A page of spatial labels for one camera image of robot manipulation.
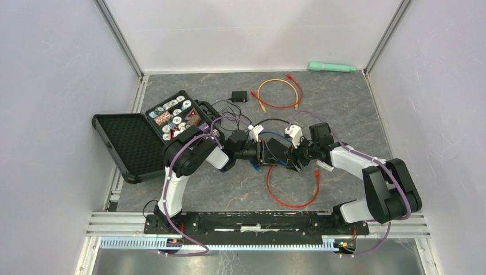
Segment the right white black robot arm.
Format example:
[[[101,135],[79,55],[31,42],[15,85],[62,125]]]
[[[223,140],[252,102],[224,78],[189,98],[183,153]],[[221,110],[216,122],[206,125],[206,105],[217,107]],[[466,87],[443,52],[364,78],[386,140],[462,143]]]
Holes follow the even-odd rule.
[[[288,169],[298,171],[314,160],[327,171],[341,169],[363,182],[363,199],[333,208],[331,227],[335,232],[345,234],[361,221],[384,224],[407,219],[422,209],[422,200],[403,160],[371,157],[336,142],[327,123],[314,124],[309,130],[311,137],[307,139],[297,125],[285,129],[285,137],[292,142],[286,153]]]

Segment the black power adapter with cord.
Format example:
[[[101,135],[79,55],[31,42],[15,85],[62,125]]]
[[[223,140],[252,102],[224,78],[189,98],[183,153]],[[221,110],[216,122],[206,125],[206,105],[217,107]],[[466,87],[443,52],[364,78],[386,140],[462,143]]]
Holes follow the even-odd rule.
[[[248,102],[248,92],[247,91],[232,91],[230,97],[223,100],[217,100],[212,103],[212,107],[215,107],[219,103],[225,103],[226,106],[223,107],[218,113],[221,115],[230,115],[237,118],[247,119],[251,123],[250,118],[242,113],[242,109],[237,103],[247,103]]]

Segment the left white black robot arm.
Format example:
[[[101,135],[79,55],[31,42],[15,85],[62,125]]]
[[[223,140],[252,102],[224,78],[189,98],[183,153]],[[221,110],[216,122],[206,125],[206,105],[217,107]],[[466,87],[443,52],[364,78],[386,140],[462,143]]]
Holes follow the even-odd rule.
[[[220,172],[231,170],[237,160],[247,160],[257,167],[287,163],[285,152],[289,147],[273,137],[257,140],[244,130],[235,130],[221,147],[217,145],[218,141],[219,138],[192,127],[188,133],[182,133],[166,144],[166,178],[162,197],[154,208],[158,226],[165,233],[179,229],[180,218],[177,215],[182,211],[187,180],[204,162]]]

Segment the black network switch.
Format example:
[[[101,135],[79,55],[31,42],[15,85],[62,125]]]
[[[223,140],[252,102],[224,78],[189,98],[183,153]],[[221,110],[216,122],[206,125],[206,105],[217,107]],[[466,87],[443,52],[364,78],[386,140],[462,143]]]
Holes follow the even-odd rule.
[[[288,158],[286,153],[288,152],[288,147],[283,145],[275,138],[270,138],[266,142],[267,149],[269,150],[270,156],[275,158],[281,164],[287,164]]]

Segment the white plastic box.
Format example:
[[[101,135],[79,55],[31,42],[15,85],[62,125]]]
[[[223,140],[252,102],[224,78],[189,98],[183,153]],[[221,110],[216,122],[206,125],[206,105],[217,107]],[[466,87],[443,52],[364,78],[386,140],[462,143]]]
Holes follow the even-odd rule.
[[[327,171],[329,171],[329,172],[332,172],[334,170],[334,167],[332,165],[329,165],[329,164],[322,162],[320,160],[316,161],[316,165],[327,170]]]

